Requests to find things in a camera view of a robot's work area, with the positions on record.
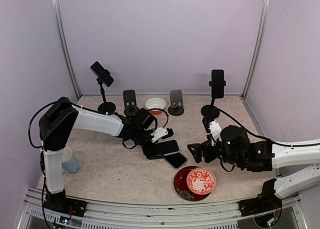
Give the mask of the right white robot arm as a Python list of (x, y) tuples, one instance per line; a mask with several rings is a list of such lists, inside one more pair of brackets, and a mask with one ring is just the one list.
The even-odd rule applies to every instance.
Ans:
[(207, 140), (187, 145), (196, 163), (210, 163), (215, 159), (234, 168), (259, 173), (289, 166), (307, 165), (291, 175), (276, 179), (273, 194), (284, 199), (312, 187), (320, 181), (320, 141), (295, 143), (275, 142), (262, 137), (251, 143), (250, 131), (244, 127), (229, 125), (223, 129), (210, 126)]

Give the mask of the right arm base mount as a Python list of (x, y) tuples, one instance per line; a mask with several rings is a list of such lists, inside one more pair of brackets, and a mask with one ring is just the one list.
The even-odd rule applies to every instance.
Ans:
[(282, 200), (275, 195), (275, 182), (275, 178), (265, 181), (261, 193), (256, 197), (238, 202), (242, 217), (260, 214), (282, 207)]

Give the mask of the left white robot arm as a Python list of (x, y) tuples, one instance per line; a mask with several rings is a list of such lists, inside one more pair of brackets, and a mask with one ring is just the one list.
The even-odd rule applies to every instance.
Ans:
[(39, 120), (44, 174), (46, 187), (52, 194), (49, 201), (61, 212), (70, 207), (69, 198), (61, 193), (64, 191), (62, 154), (73, 130), (104, 133), (123, 141), (131, 140), (141, 146), (149, 160), (163, 157), (157, 141), (173, 135), (172, 130), (164, 126), (150, 129), (157, 119), (144, 108), (131, 116), (116, 112), (108, 114), (74, 104), (67, 97), (48, 104), (47, 108), (48, 111)]

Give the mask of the lone black smartphone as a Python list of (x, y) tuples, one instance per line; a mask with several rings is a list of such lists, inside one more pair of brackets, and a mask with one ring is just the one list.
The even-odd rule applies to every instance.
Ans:
[(90, 66), (90, 69), (107, 87), (110, 87), (113, 84), (114, 78), (111, 76), (111, 73), (98, 61), (94, 62)]

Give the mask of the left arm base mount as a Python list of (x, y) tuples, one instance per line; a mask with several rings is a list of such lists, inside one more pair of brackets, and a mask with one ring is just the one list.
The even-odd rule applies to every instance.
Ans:
[(63, 190), (59, 193), (48, 192), (45, 196), (43, 207), (54, 212), (83, 218), (87, 208), (87, 202), (66, 197), (66, 191)]

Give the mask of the black pole phone stand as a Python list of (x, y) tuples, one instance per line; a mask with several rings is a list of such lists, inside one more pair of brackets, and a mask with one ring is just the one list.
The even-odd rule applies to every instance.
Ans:
[(101, 94), (102, 100), (103, 100), (103, 103), (98, 106), (98, 111), (101, 113), (108, 113), (108, 114), (114, 113), (116, 111), (116, 105), (113, 102), (107, 101), (104, 86), (103, 86), (105, 84), (98, 77), (97, 77), (96, 81), (99, 84), (100, 94)]
[(208, 117), (211, 121), (218, 118), (220, 115), (219, 109), (215, 106), (215, 100), (223, 99), (225, 96), (226, 81), (223, 69), (211, 70), (209, 86), (211, 88), (211, 102), (201, 108), (201, 114), (203, 117)]

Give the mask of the blue smartphone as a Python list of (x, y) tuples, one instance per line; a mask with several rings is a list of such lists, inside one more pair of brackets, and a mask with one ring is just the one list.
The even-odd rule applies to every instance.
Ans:
[(176, 140), (168, 140), (156, 144), (164, 157), (171, 156), (180, 152), (178, 142)]

